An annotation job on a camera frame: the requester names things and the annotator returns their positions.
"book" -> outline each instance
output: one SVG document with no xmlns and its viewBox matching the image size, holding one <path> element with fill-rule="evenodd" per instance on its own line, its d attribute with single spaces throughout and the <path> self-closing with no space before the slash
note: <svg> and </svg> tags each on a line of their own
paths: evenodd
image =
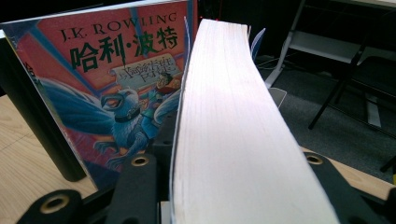
<svg viewBox="0 0 396 224">
<path fill-rule="evenodd" d="M 252 60 L 246 25 L 201 21 L 177 113 L 173 223 L 339 223 Z"/>
<path fill-rule="evenodd" d="M 196 10 L 195 0 L 147 0 L 0 24 L 30 80 L 14 88 L 35 87 L 31 100 L 44 102 L 98 189 L 177 109 Z"/>
</svg>

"chair seat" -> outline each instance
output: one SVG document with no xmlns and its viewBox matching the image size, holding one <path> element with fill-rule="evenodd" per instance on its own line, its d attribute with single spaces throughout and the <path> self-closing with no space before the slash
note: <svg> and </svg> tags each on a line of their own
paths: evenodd
<svg viewBox="0 0 396 224">
<path fill-rule="evenodd" d="M 396 62 L 376 56 L 368 57 L 358 66 L 353 79 L 396 95 Z"/>
</svg>

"metal grommet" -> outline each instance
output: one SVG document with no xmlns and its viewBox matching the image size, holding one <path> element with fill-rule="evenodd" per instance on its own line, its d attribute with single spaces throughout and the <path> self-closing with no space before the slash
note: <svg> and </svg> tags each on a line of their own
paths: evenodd
<svg viewBox="0 0 396 224">
<path fill-rule="evenodd" d="M 309 163 L 315 165 L 321 165 L 323 163 L 323 160 L 321 158 L 313 155 L 306 156 L 306 159 L 308 160 Z"/>
<path fill-rule="evenodd" d="M 131 161 L 132 166 L 144 166 L 149 163 L 149 158 L 145 156 L 136 157 Z"/>
<path fill-rule="evenodd" d="M 40 207 L 40 212 L 43 214 L 50 214 L 66 207 L 70 202 L 69 196 L 65 194 L 58 194 L 48 198 Z"/>
</svg>

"black chair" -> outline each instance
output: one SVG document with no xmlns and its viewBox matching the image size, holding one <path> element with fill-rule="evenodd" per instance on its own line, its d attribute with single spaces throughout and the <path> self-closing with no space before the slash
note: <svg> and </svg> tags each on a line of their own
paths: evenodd
<svg viewBox="0 0 396 224">
<path fill-rule="evenodd" d="M 365 100 L 368 100 L 378 107 L 382 106 L 382 108 L 396 112 L 392 109 L 392 107 L 396 105 L 396 62 L 378 56 L 369 56 L 365 59 L 362 58 L 363 52 L 369 47 L 396 52 L 396 11 L 390 11 L 381 16 L 367 33 L 359 50 L 351 60 L 348 72 L 339 77 L 332 92 L 309 124 L 309 129 L 312 130 L 314 128 L 323 111 L 327 106 L 330 106 L 353 119 L 369 125 L 373 129 L 396 138 L 396 133 L 386 131 L 381 128 L 381 126 L 374 125 L 365 119 L 359 119 L 356 115 L 346 112 L 336 106 L 346 87 L 353 87 L 353 90 L 360 90 L 359 92 L 362 93 L 361 96 L 364 97 Z M 370 101 L 370 99 L 365 97 L 367 94 L 374 96 L 378 101 Z M 387 102 L 387 106 L 379 104 L 379 101 Z M 382 167 L 381 171 L 384 172 L 392 165 L 396 165 L 396 157 Z"/>
</svg>

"book cover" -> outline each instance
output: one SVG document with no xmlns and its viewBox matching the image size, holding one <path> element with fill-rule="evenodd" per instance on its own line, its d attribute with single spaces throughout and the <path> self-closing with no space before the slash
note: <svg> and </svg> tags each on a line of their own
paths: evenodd
<svg viewBox="0 0 396 224">
<path fill-rule="evenodd" d="M 177 110 L 195 4 L 139 1 L 1 24 L 98 189 L 114 184 L 124 159 L 144 153 Z"/>
</svg>

